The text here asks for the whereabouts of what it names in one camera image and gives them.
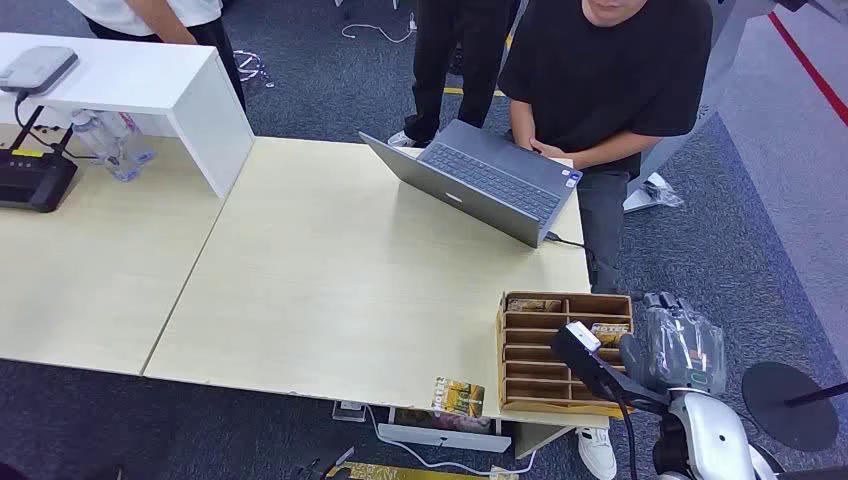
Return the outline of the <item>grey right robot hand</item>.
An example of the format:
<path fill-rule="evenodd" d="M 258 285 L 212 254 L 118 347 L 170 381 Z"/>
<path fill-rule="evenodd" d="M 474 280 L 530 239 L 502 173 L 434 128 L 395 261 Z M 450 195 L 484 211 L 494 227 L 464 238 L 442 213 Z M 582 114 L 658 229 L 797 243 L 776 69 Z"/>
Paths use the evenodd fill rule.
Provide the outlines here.
<path fill-rule="evenodd" d="M 686 387 L 723 394 L 727 383 L 723 329 L 669 292 L 646 293 L 642 302 L 647 346 L 631 334 L 619 340 L 628 376 L 657 393 Z"/>

